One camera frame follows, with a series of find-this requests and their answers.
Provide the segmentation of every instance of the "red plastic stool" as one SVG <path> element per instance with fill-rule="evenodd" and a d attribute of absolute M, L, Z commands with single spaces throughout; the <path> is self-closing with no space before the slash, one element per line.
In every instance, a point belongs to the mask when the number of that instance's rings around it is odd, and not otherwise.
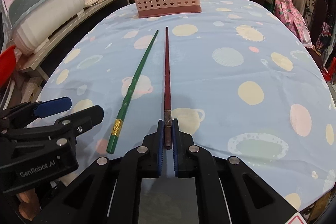
<path fill-rule="evenodd" d="M 15 46 L 10 46 L 2 54 L 0 54 L 0 87 L 6 83 L 7 79 L 13 73 L 16 65 L 14 54 Z"/>
<path fill-rule="evenodd" d="M 336 69 L 336 57 L 333 58 L 333 61 L 331 62 L 331 65 L 329 67 L 329 70 L 327 70 L 324 66 L 321 68 L 321 72 L 323 75 L 323 78 L 326 82 L 330 82 L 334 72 Z"/>

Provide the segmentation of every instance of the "table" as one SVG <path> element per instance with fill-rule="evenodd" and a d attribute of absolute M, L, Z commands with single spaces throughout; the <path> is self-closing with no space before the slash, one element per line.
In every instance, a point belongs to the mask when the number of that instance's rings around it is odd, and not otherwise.
<path fill-rule="evenodd" d="M 68 114 L 92 105 L 105 112 L 99 126 L 77 139 L 76 173 L 99 156 L 123 156 L 156 130 L 163 118 L 168 26 L 172 117 L 180 130 L 214 156 L 240 157 L 296 209 L 307 207 L 336 180 L 336 106 L 320 70 L 262 6 L 248 0 L 201 0 L 201 6 L 202 13 L 143 19 L 135 4 L 123 7 L 96 25 L 51 75 L 40 100 L 68 96 L 73 103 Z M 156 30 L 115 154 L 107 155 L 111 125 Z M 187 212 L 195 199 L 186 191 L 192 182 L 175 185 L 171 150 L 165 153 L 164 180 L 146 182 L 146 214 L 140 215 L 156 223 L 151 212 L 164 215 L 158 212 L 174 208 L 169 217 L 174 223 L 193 223 Z"/>

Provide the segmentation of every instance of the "white plastic basin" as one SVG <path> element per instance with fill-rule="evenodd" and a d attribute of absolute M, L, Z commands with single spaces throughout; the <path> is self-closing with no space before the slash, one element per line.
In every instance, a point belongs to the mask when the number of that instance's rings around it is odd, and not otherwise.
<path fill-rule="evenodd" d="M 33 53 L 55 30 L 81 12 L 84 6 L 85 0 L 40 0 L 13 25 L 14 43 L 23 54 Z"/>

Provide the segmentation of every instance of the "white label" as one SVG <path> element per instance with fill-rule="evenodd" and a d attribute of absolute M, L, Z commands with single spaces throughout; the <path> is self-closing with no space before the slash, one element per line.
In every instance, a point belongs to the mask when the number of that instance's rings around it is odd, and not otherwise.
<path fill-rule="evenodd" d="M 286 222 L 286 224 L 307 224 L 307 223 L 300 213 L 296 213 L 290 218 L 290 220 Z"/>

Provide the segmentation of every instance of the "green chopstick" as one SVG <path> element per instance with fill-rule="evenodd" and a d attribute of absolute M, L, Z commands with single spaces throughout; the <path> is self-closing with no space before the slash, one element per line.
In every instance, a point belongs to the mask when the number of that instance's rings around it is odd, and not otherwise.
<path fill-rule="evenodd" d="M 135 90 L 135 86 L 138 83 L 141 71 L 143 69 L 143 66 L 146 63 L 148 54 L 151 51 L 151 48 L 152 48 L 152 46 L 154 44 L 156 36 L 158 35 L 158 32 L 159 32 L 159 30 L 157 30 L 155 32 L 155 34 L 154 34 L 151 42 L 149 43 L 149 45 L 148 45 L 148 47 L 147 47 L 147 49 L 146 49 L 146 51 L 145 51 L 145 53 L 144 53 L 141 61 L 140 61 L 140 64 L 139 64 L 137 70 L 135 71 L 135 74 L 134 74 L 133 79 L 132 79 L 132 83 L 128 87 L 127 94 L 126 94 L 126 96 L 125 96 L 125 98 L 123 100 L 123 103 L 122 103 L 122 106 L 121 106 L 121 108 L 120 108 L 120 110 L 118 112 L 117 118 L 115 119 L 114 126 L 113 126 L 113 128 L 111 130 L 111 135 L 110 135 L 109 143 L 107 144 L 107 149 L 106 149 L 106 151 L 108 153 L 110 153 L 110 154 L 113 154 L 114 151 L 115 151 L 115 149 L 116 149 L 116 145 L 117 145 L 117 141 L 118 141 L 118 138 L 119 138 L 119 134 L 120 134 L 121 128 L 123 126 L 123 122 L 124 122 L 124 119 L 125 119 L 125 116 L 126 116 L 126 112 L 127 112 L 129 103 L 131 102 L 131 98 L 132 98 L 133 92 Z"/>

